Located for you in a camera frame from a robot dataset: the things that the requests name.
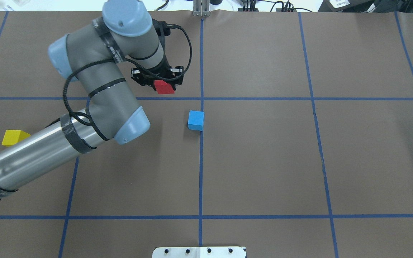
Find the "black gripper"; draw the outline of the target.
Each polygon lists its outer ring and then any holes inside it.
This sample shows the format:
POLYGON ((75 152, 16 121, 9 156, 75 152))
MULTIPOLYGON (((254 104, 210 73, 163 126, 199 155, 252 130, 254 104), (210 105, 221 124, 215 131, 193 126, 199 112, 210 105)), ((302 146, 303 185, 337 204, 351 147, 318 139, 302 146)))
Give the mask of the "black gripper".
POLYGON ((167 57, 164 55, 162 60, 153 68, 141 68, 143 64, 141 58, 131 58, 131 63, 136 65, 131 71, 131 79, 141 86, 154 86, 156 80, 161 80, 172 85, 182 85, 184 80, 184 66, 172 67, 169 65, 167 57))

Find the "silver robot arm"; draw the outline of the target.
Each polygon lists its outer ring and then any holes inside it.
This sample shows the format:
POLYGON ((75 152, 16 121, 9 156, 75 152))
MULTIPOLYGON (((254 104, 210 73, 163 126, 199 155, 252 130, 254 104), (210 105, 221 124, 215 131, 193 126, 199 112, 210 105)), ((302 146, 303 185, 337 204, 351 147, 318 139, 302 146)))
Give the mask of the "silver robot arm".
POLYGON ((64 77, 67 113, 43 130, 0 152, 0 199, 110 139, 131 142, 150 122, 118 67, 136 67, 131 78, 156 89, 182 84, 190 67, 169 65, 165 37, 177 24, 153 19, 140 0, 109 0, 101 16, 48 48, 53 67, 64 77))

